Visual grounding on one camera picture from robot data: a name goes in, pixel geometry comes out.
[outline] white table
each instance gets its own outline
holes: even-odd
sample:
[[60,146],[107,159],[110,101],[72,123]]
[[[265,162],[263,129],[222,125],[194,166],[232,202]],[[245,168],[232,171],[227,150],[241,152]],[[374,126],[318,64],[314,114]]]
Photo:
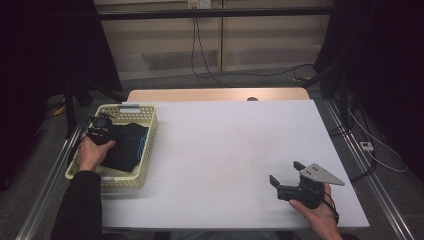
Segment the white table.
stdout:
[[155,105],[159,120],[146,182],[103,194],[104,227],[308,228],[269,184],[272,174],[297,185],[293,161],[317,163],[346,182],[332,186],[340,227],[369,226],[312,100],[143,104]]

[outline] person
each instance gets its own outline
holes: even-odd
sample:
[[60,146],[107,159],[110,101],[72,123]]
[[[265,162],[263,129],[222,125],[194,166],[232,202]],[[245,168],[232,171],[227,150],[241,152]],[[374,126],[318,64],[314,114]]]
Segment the person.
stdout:
[[[95,173],[104,160],[107,151],[115,145],[113,140],[96,145],[85,134],[82,136],[77,163],[78,173],[66,190],[55,220],[51,239],[105,239],[102,233],[102,206],[100,197],[100,176]],[[331,188],[325,184],[330,202]],[[324,240],[342,239],[334,213],[324,203],[316,209],[309,209],[301,202],[290,200],[289,204],[309,221],[313,231]]]
[[[325,200],[331,202],[331,188],[328,183],[324,184],[325,187]],[[333,211],[321,202],[316,209],[305,207],[301,202],[294,199],[289,201],[290,206],[296,209],[299,213],[308,220],[312,226],[312,230],[323,240],[339,240],[343,239],[337,228],[336,218]]]
[[98,146],[83,134],[77,156],[79,171],[63,196],[51,239],[103,238],[100,176],[94,171],[114,145],[115,142],[111,140]]

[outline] wire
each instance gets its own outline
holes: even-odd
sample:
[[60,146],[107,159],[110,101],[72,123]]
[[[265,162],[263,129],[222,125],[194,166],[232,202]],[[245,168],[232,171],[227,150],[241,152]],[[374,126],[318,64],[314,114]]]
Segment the wire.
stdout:
[[194,75],[196,75],[197,77],[202,78],[200,75],[198,75],[198,74],[196,73],[196,71],[194,71],[194,65],[193,65],[194,45],[195,45],[195,42],[196,42],[196,26],[197,26],[197,38],[198,38],[198,40],[199,40],[199,45],[200,45],[200,50],[201,50],[201,53],[202,53],[203,62],[205,63],[205,67],[206,67],[206,70],[207,70],[207,71],[208,71],[208,73],[209,73],[209,76],[210,76],[210,77],[212,77],[212,79],[213,79],[215,82],[217,82],[217,83],[219,83],[219,84],[222,84],[222,85],[224,85],[224,86],[227,86],[227,87],[231,87],[231,88],[233,88],[234,86],[231,86],[231,85],[228,85],[228,84],[226,84],[226,83],[223,83],[223,82],[220,82],[220,81],[216,80],[215,76],[214,76],[214,75],[212,75],[212,73],[209,71],[208,64],[206,63],[205,54],[203,53],[202,41],[200,40],[199,22],[197,21],[197,18],[193,18],[193,48],[192,48],[192,51],[191,51],[191,69],[193,70]]
[[348,112],[350,113],[350,115],[352,116],[353,120],[358,124],[358,126],[362,129],[362,131],[364,131],[368,136],[370,136],[372,139],[374,139],[375,141],[377,141],[378,143],[380,143],[382,146],[384,146],[385,148],[387,148],[388,150],[390,150],[393,154],[395,154],[397,157],[399,157],[400,159],[402,159],[402,157],[395,152],[393,149],[391,149],[389,146],[387,146],[386,144],[384,144],[382,141],[378,140],[376,137],[374,137],[373,135],[371,135],[371,133],[369,133],[367,130],[364,129],[364,127],[358,122],[358,120],[355,118],[355,116],[353,116],[352,112],[348,109]]
[[378,163],[380,163],[381,165],[385,166],[386,168],[389,168],[389,169],[391,169],[391,170],[393,170],[393,171],[400,172],[400,173],[402,173],[402,172],[406,172],[406,171],[408,170],[408,166],[407,166],[407,165],[405,165],[405,168],[404,168],[404,169],[402,169],[402,170],[399,170],[399,169],[396,169],[396,168],[390,167],[389,165],[386,165],[386,164],[382,163],[380,160],[378,160],[377,158],[375,158],[375,157],[371,154],[371,152],[370,152],[370,151],[367,151],[367,152],[368,152],[368,154],[370,155],[370,157],[371,157],[374,161],[377,161]]
[[[201,76],[198,73],[196,73],[196,71],[194,70],[193,60],[194,60],[194,47],[195,47],[195,43],[196,43],[196,27],[197,27],[197,39],[199,41],[199,45],[200,45],[200,50],[201,50],[201,53],[202,53],[203,62],[205,64],[206,70],[208,71],[208,76]],[[197,21],[197,18],[193,18],[193,46],[192,46],[192,50],[191,50],[191,69],[193,71],[193,74],[196,75],[199,78],[212,78],[212,79],[214,79],[215,82],[217,82],[219,84],[223,84],[223,85],[226,85],[228,87],[234,87],[234,86],[230,86],[228,84],[225,84],[223,82],[220,82],[220,81],[216,80],[215,77],[218,77],[218,76],[231,76],[231,75],[235,75],[235,76],[270,77],[270,76],[283,75],[283,74],[286,74],[286,73],[295,71],[298,68],[301,68],[301,67],[304,67],[304,66],[312,66],[312,65],[313,65],[312,63],[300,64],[300,65],[294,66],[293,68],[291,68],[289,70],[285,70],[285,71],[277,72],[277,73],[268,73],[268,74],[258,74],[258,73],[219,73],[219,74],[212,74],[209,71],[208,65],[206,63],[206,58],[205,58],[205,55],[204,55],[202,41],[201,41],[201,37],[200,37],[199,23]]]

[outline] black sleeve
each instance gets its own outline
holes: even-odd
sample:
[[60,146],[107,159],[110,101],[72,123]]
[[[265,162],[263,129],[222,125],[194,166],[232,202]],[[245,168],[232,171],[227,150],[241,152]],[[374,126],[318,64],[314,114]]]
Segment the black sleeve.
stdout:
[[94,172],[75,174],[63,196],[51,239],[101,239],[102,202],[100,176]]

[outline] yellow basket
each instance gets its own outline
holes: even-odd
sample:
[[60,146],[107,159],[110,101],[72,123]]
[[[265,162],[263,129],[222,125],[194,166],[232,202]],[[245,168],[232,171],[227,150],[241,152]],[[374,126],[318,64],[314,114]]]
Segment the yellow basket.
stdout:
[[[98,166],[96,169],[96,173],[101,176],[101,185],[103,188],[117,189],[143,187],[144,179],[146,178],[147,174],[147,168],[149,166],[153,141],[158,126],[156,109],[153,106],[107,104],[99,107],[96,112],[96,116],[98,116],[99,113],[107,113],[112,115],[113,118],[111,118],[111,120],[113,124],[123,125],[128,123],[137,123],[143,127],[149,128],[147,133],[147,141],[144,145],[140,163],[134,167],[134,170],[131,173],[103,166]],[[74,174],[78,172],[79,166],[75,159],[77,153],[66,170],[65,177],[67,179],[72,179]]]

